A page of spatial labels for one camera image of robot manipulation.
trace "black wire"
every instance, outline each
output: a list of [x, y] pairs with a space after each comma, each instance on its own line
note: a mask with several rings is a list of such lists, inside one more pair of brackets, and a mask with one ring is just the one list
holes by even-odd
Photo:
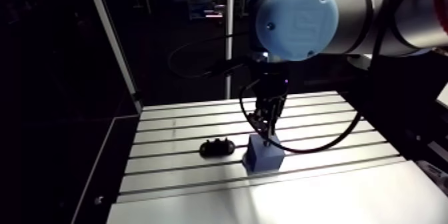
[[175, 70], [173, 68], [173, 64], [172, 64], [174, 55], [178, 51], [180, 51], [180, 50], [182, 50], [182, 49], [184, 49], [186, 47], [190, 47], [192, 45], [203, 44], [203, 43], [206, 43], [206, 42], [209, 42], [209, 41], [215, 41], [215, 40], [218, 40], [218, 39], [226, 39], [226, 38], [229, 38], [229, 37], [236, 37], [236, 36], [241, 36], [241, 35], [246, 35], [246, 34], [248, 34], [248, 32], [246, 32], [246, 31], [245, 32], [241, 32], [241, 33], [233, 33], [233, 34], [229, 34], [229, 35], [223, 35], [223, 36], [219, 36], [219, 37], [203, 39], [203, 40], [196, 41], [196, 42], [190, 42], [190, 43], [187, 43], [185, 45], [182, 45], [182, 46], [176, 48], [176, 50], [172, 51], [168, 55], [168, 60], [167, 60], [168, 68], [169, 68], [170, 72], [172, 72], [174, 75], [176, 75], [176, 76], [178, 76], [178, 77], [180, 77], [182, 79], [196, 79], [196, 78], [202, 78], [202, 77], [205, 77], [207, 75], [210, 75], [211, 71], [206, 71], [204, 73], [197, 74], [197, 75], [185, 75], [185, 74], [182, 74], [182, 73], [178, 72], [177, 70]]
[[239, 106], [241, 107], [241, 110], [244, 114], [244, 117], [246, 118], [247, 122], [249, 122], [249, 124], [251, 124], [253, 130], [255, 130], [255, 132], [258, 133], [258, 135], [260, 135], [265, 141], [269, 142], [271, 145], [273, 145], [274, 147], [280, 148], [282, 150], [288, 151], [288, 152], [292, 152], [292, 153], [315, 153], [315, 152], [320, 152], [323, 150], [326, 150], [336, 144], [338, 144], [339, 142], [341, 142], [344, 138], [346, 138], [346, 136], [348, 136], [348, 134], [350, 134], [352, 132], [352, 130], [356, 127], [356, 124], [358, 124], [359, 120], [361, 119], [361, 115], [359, 113], [356, 114], [355, 118], [352, 120], [352, 122], [350, 123], [350, 125], [348, 126], [348, 128], [342, 132], [342, 134], [340, 136], [338, 136], [335, 140], [333, 140], [332, 142], [325, 144], [321, 147], [316, 147], [313, 149], [306, 149], [306, 150], [300, 150], [300, 149], [292, 149], [289, 147], [285, 147], [282, 144], [278, 144], [277, 142], [273, 141], [272, 139], [270, 139], [268, 136], [266, 136], [266, 134], [262, 133], [254, 124], [253, 122], [249, 119], [249, 116], [247, 115], [247, 112], [244, 108], [244, 104], [243, 104], [243, 95], [244, 92], [246, 92], [248, 89], [252, 88], [255, 84], [257, 84], [260, 80], [256, 80], [252, 83], [250, 83], [249, 85], [244, 86], [243, 88], [241, 88], [241, 90], [239, 91]]

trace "metal frame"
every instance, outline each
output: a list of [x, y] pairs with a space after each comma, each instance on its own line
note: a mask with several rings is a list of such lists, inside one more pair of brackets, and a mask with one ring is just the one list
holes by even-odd
[[[122, 49], [120, 48], [120, 44], [115, 35], [115, 31], [113, 29], [112, 22], [109, 18], [106, 7], [104, 6], [104, 2], [103, 2], [103, 0], [93, 0], [93, 2], [95, 3], [99, 18], [100, 18], [101, 23], [103, 24], [104, 30], [106, 32], [106, 36], [111, 44], [115, 59], [117, 60], [121, 74], [125, 80], [126, 87], [129, 91], [129, 94], [133, 98], [135, 96], [135, 92], [136, 92], [133, 78], [132, 78], [132, 75], [131, 75], [131, 73], [128, 69], [128, 66], [126, 64], [124, 54], [122, 52]], [[143, 107], [139, 100], [134, 100], [134, 106], [135, 106], [135, 109], [137, 110], [137, 112], [140, 113]]]
[[[230, 35], [233, 33], [233, 5], [234, 0], [227, 0], [227, 22], [225, 24], [225, 34]], [[232, 59], [232, 37], [228, 37], [225, 40], [225, 59]], [[225, 99], [230, 99], [231, 94], [231, 77], [230, 75], [225, 78]]]

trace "blue block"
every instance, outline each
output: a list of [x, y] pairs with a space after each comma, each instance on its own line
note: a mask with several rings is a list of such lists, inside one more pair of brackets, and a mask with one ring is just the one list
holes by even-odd
[[[271, 139], [280, 143], [277, 136]], [[258, 173], [264, 171], [278, 170], [285, 157], [284, 150], [272, 145], [265, 146], [264, 139], [260, 135], [250, 135], [249, 144], [245, 156], [246, 169], [251, 172]]]

